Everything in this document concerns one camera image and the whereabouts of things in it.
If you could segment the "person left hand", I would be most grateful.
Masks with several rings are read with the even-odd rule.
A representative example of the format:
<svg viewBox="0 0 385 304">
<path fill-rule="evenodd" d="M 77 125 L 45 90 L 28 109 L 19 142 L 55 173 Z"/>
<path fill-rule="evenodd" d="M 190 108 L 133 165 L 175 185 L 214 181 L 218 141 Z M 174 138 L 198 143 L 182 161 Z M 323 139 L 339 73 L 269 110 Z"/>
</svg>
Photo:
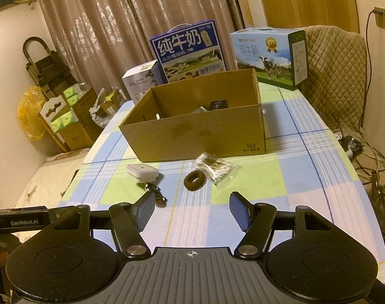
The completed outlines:
<svg viewBox="0 0 385 304">
<path fill-rule="evenodd" d="M 5 271 L 9 255 L 21 244 L 20 239 L 14 234 L 0 235 L 0 279 Z"/>
</svg>

